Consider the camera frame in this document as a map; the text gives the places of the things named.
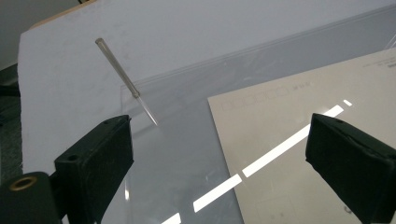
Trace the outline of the clear acrylic photo frame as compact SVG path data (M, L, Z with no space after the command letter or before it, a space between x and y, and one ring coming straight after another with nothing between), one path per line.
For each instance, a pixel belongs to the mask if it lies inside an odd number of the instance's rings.
M207 35L212 60L141 77L155 126L128 93L134 165L125 178L127 224L245 224L209 98L396 48L396 0L381 7L249 4L232 15L177 23Z

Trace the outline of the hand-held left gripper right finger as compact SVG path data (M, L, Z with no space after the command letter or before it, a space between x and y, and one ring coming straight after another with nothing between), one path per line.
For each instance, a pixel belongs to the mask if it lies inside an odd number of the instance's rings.
M340 119L314 114L305 160L363 224L396 212L396 149Z

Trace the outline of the metal frame pin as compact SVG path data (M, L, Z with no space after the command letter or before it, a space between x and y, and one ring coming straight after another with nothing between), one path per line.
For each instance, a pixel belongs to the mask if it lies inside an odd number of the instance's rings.
M149 107L147 104L143 101L141 97L140 91L136 88L134 83L132 82L131 79L127 76L126 72L120 65L119 61L117 58L114 56L113 52L109 48L109 46L106 44L106 41L99 37L95 40L95 44L97 47L102 51L102 53L105 55L106 59L109 61L109 63L112 65L112 67L115 69L116 73L119 75L127 89L130 91L132 96L136 99L136 101L141 104L143 107L145 113L147 114L148 118L152 121L152 123L157 126L158 121L155 119L154 115L150 111Z

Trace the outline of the painting picture card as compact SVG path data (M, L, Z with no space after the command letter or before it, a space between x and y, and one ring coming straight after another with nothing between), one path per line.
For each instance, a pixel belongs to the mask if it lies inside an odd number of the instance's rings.
M361 224L305 160L315 113L396 148L396 48L208 100L245 224Z

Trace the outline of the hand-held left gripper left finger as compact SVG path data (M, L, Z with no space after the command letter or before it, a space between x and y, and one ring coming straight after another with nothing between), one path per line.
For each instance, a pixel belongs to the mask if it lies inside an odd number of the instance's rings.
M54 162L70 224L99 223L134 163L130 117L99 123Z

